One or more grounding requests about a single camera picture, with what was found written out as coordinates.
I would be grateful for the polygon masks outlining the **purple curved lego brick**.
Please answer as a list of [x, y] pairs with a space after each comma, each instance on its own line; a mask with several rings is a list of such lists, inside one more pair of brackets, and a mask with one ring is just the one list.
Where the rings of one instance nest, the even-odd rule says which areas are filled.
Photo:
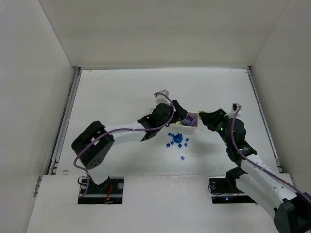
[[181, 121], [181, 123], [185, 126], [192, 127], [193, 125], [195, 125], [196, 120], [191, 115], [186, 114], [185, 118]]

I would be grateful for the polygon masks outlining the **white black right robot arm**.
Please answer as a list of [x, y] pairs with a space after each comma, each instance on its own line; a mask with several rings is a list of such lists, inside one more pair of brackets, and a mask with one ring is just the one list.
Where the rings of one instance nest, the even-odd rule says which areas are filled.
[[237, 119], [240, 109], [232, 113], [223, 109], [199, 113], [202, 123], [219, 134], [228, 157], [237, 165], [225, 177], [210, 177], [209, 191], [214, 196], [246, 194], [268, 213], [280, 233], [310, 231], [310, 195], [273, 173], [261, 160], [245, 139], [244, 123]]

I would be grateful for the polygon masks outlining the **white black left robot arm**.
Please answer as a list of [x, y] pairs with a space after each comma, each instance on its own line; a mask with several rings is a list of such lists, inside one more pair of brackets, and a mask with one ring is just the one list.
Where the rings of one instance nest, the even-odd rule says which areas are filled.
[[143, 142], [155, 137], [163, 128], [185, 119], [187, 110], [177, 100], [158, 104], [151, 113], [137, 121], [120, 126], [105, 126], [100, 121], [92, 122], [72, 143], [76, 154], [73, 165], [86, 173], [95, 184], [108, 177], [91, 172], [105, 159], [113, 146], [128, 142]]

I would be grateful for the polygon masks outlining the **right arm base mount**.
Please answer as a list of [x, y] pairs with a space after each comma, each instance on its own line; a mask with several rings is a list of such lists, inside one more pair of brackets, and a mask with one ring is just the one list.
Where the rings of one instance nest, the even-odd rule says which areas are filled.
[[243, 172], [236, 167], [229, 170], [225, 176], [209, 176], [208, 190], [211, 194], [213, 204], [243, 204], [256, 202], [244, 192], [236, 187], [236, 179], [238, 179]]

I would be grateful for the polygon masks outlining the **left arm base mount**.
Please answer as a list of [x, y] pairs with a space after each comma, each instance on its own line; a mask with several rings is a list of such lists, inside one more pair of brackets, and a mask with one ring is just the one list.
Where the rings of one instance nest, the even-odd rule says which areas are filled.
[[80, 186], [79, 195], [82, 197], [78, 198], [78, 204], [80, 205], [114, 205], [122, 204], [123, 202], [123, 189], [124, 189], [124, 177], [109, 177], [97, 185], [92, 179], [89, 181], [87, 187], [87, 177], [80, 177], [78, 179]]

